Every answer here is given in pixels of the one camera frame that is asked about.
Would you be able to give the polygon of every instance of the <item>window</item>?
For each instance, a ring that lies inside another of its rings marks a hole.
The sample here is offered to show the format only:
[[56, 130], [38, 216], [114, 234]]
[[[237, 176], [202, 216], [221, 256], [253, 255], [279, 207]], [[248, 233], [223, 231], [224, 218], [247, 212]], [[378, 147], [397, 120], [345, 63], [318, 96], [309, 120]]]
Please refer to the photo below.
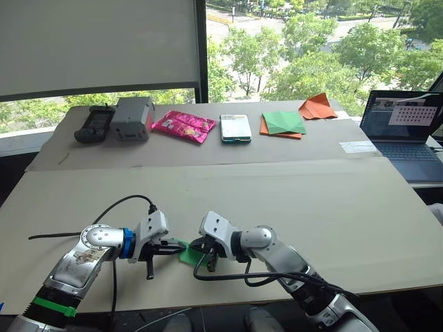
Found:
[[431, 87], [442, 12], [441, 0], [207, 0], [210, 102], [326, 92], [362, 116], [371, 89]]
[[57, 126], [73, 106], [116, 104], [119, 97], [151, 96], [157, 104], [194, 102], [194, 89], [132, 91], [68, 95], [14, 102], [0, 102], [0, 133]]

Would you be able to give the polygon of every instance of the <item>green tape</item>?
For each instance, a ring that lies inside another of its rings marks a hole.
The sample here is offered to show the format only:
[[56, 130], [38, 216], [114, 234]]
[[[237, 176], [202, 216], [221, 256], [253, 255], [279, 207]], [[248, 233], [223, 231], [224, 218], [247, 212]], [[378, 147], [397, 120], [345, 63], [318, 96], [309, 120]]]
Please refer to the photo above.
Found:
[[42, 299], [37, 296], [34, 297], [33, 303], [38, 304], [39, 306], [44, 306], [45, 308], [48, 308], [50, 310], [62, 313], [67, 317], [75, 317], [75, 315], [77, 314], [77, 310], [72, 306], [62, 306], [61, 304], [51, 302], [48, 301], [47, 299]]
[[[186, 246], [186, 250], [179, 253], [179, 259], [183, 263], [190, 264], [192, 266], [196, 266], [200, 261], [201, 256], [204, 254], [202, 252], [196, 251], [195, 249], [190, 248], [189, 243], [180, 239], [175, 239], [178, 242], [181, 242]], [[201, 263], [202, 266], [205, 266], [209, 261], [209, 258], [206, 257]]]

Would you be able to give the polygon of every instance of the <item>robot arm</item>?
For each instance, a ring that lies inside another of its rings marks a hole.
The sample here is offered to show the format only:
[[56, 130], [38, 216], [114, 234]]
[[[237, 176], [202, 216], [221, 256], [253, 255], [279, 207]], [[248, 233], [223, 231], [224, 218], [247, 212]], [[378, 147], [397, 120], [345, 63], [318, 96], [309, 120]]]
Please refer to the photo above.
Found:
[[[323, 282], [314, 268], [291, 246], [283, 243], [275, 230], [269, 226], [261, 225], [239, 231], [228, 220], [209, 211], [201, 223], [199, 233], [204, 239], [191, 243], [191, 247], [212, 255], [208, 264], [210, 271], [215, 270], [217, 255], [239, 262], [257, 258], [265, 263], [270, 272], [301, 273]], [[308, 320], [319, 328], [378, 332], [378, 329], [338, 291], [284, 277], [279, 278], [278, 282], [305, 310]]]
[[147, 279], [154, 278], [154, 255], [173, 255], [186, 247], [161, 239], [169, 232], [162, 211], [151, 213], [134, 231], [95, 224], [85, 228], [75, 247], [49, 273], [23, 315], [8, 331], [64, 331], [76, 308], [87, 294], [104, 261], [117, 258], [129, 263], [146, 261]]

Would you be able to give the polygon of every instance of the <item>laptop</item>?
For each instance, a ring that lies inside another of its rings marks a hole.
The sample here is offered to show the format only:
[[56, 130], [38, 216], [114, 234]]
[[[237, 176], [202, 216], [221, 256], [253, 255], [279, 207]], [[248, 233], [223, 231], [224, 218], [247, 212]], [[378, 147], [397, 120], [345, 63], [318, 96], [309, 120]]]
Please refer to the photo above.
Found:
[[374, 90], [360, 128], [408, 182], [443, 182], [443, 164], [426, 145], [442, 104], [443, 93]]

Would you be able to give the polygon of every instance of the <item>laptop screen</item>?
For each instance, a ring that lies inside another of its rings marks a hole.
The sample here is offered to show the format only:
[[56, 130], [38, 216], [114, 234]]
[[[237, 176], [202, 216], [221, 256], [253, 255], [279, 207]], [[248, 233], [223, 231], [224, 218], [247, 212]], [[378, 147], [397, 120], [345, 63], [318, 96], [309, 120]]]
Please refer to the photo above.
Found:
[[370, 93], [360, 128], [369, 139], [426, 142], [441, 120], [443, 94], [427, 91]]

